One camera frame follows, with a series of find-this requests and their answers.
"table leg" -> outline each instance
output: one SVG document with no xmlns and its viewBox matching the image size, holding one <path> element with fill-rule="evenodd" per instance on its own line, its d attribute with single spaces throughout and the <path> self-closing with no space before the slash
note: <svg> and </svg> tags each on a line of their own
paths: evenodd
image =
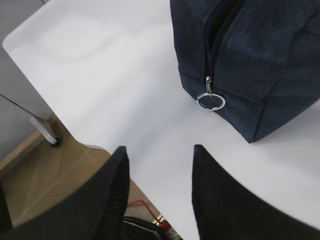
<svg viewBox="0 0 320 240">
<path fill-rule="evenodd" d="M 10 213 L 7 206 L 6 196 L 0 182 L 0 234 L 12 229 Z"/>
<path fill-rule="evenodd" d="M 58 147 L 60 145 L 61 140 L 55 136 L 54 132 L 52 131 L 51 127 L 46 121 L 36 116 L 32 116 L 30 118 L 30 122 L 42 133 L 42 135 L 51 144 L 53 148 Z"/>
</svg>

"floor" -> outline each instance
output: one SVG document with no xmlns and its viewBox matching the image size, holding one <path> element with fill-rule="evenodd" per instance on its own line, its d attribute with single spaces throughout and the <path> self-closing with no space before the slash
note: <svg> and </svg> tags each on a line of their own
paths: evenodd
<svg viewBox="0 0 320 240">
<path fill-rule="evenodd" d="M 61 146 L 50 147 L 45 140 L 30 151 L 3 178 L 2 186 L 16 227 L 49 209 L 78 189 L 109 158 L 105 150 L 78 143 L 58 121 L 52 125 Z M 144 200 L 153 213 L 158 210 L 136 184 L 130 182 L 129 202 Z M 142 204 L 127 208 L 126 216 L 151 222 L 153 218 Z"/>
</svg>

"navy blue bag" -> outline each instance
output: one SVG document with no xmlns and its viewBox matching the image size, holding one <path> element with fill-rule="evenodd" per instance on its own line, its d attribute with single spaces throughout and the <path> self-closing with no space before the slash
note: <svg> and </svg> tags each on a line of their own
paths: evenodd
<svg viewBox="0 0 320 240">
<path fill-rule="evenodd" d="M 170 0 L 183 88 L 249 143 L 320 98 L 320 0 Z"/>
</svg>

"zipper pull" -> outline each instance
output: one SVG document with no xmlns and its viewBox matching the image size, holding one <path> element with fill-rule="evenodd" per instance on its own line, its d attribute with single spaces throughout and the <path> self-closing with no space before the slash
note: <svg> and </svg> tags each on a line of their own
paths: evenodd
<svg viewBox="0 0 320 240">
<path fill-rule="evenodd" d="M 207 92 L 207 94 L 210 95 L 210 98 L 212 97 L 212 93 L 211 93 L 211 83 L 212 83 L 211 77 L 210 77 L 210 76 L 206 76 L 206 77 L 205 77 L 206 92 Z"/>
</svg>

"cable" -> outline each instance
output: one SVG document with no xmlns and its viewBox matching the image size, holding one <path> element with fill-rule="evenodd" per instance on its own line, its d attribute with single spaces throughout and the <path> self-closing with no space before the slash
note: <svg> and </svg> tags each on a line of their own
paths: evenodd
<svg viewBox="0 0 320 240">
<path fill-rule="evenodd" d="M 7 101 L 9 101 L 10 103 L 12 103 L 12 104 L 16 105 L 18 108 L 20 108 L 20 109 L 22 109 L 22 110 L 26 111 L 28 114 L 30 114 L 30 115 L 32 115 L 32 116 L 34 116 L 34 117 L 36 117 L 36 118 L 38 118 L 35 114 L 33 114 L 32 112 L 28 111 L 28 110 L 27 110 L 27 109 L 25 109 L 24 107 L 22 107 L 22 106 L 18 105 L 17 103 L 15 103 L 15 102 L 14 102 L 14 101 L 12 101 L 11 99 L 7 98 L 6 96 L 4 96 L 4 95 L 0 94 L 0 97 L 3 97 L 5 100 L 7 100 Z"/>
<path fill-rule="evenodd" d="M 128 203 L 128 206 L 131 206 L 131 205 L 134 205 L 134 204 L 138 204 L 138 203 L 142 203 L 146 207 L 148 212 L 152 215 L 154 220 L 156 220 L 158 222 L 158 224 L 161 224 L 160 220 L 156 217 L 156 215 L 154 215 L 154 213 L 151 211 L 151 209 L 148 207 L 148 205 L 145 203 L 145 201 L 143 201 L 143 200 L 132 201 L 132 202 Z"/>
</svg>

